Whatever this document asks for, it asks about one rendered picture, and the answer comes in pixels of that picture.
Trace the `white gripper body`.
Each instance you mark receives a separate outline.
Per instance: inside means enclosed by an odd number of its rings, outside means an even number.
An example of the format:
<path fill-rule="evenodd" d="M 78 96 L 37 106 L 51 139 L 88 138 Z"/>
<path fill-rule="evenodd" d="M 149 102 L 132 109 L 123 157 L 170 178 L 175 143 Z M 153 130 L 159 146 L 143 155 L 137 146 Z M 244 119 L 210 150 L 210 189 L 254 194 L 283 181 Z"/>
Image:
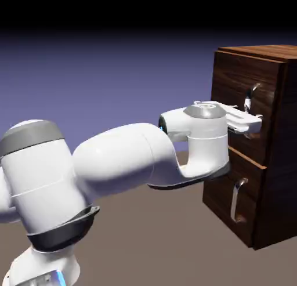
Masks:
<path fill-rule="evenodd" d="M 262 127 L 262 120 L 250 113 L 241 111 L 233 106 L 220 104 L 226 112 L 228 128 L 235 133 L 258 133 Z"/>

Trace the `curved silver door handle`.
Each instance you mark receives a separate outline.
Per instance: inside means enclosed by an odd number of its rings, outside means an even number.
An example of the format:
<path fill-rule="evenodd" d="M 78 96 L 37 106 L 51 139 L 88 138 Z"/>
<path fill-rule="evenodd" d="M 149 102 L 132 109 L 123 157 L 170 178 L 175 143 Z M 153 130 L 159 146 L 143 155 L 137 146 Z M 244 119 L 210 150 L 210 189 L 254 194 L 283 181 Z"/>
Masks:
<path fill-rule="evenodd" d="M 245 100 L 244 100 L 244 112 L 245 113 L 250 113 L 251 101 L 252 101 L 253 93 L 260 86 L 261 86 L 261 84 L 260 83 L 257 83 L 253 87 L 247 89 L 247 92 L 245 94 Z"/>

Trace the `dark wood cabinet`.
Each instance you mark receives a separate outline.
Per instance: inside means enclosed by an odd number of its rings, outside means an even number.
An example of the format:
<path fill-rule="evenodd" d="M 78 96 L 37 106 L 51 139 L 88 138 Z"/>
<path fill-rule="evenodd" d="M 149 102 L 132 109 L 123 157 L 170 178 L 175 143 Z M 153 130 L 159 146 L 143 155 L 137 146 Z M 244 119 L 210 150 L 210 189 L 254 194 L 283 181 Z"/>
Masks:
<path fill-rule="evenodd" d="M 297 237 L 297 45 L 229 46 L 217 51 L 285 63 L 251 246 L 261 249 Z"/>

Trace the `large dark wood door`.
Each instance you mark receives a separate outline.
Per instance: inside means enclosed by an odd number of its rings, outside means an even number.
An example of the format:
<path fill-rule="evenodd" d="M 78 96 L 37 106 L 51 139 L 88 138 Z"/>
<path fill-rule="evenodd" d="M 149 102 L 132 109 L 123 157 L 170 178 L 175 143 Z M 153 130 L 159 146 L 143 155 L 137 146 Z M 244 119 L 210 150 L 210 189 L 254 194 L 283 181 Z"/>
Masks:
<path fill-rule="evenodd" d="M 211 99 L 236 105 L 244 111 L 248 88 L 260 83 L 253 93 L 250 114 L 262 116 L 259 133 L 239 135 L 229 133 L 229 145 L 256 161 L 267 165 L 270 154 L 271 130 L 275 119 L 275 104 L 283 79 L 285 63 L 257 57 L 215 52 Z"/>

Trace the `small dark wood door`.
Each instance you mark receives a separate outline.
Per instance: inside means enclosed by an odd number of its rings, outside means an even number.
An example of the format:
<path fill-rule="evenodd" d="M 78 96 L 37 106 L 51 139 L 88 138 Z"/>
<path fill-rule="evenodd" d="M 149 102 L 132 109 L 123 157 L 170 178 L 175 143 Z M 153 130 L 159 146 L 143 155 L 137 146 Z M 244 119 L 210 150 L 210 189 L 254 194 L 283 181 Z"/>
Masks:
<path fill-rule="evenodd" d="M 230 171 L 204 183 L 203 203 L 248 247 L 266 167 L 229 147 Z"/>

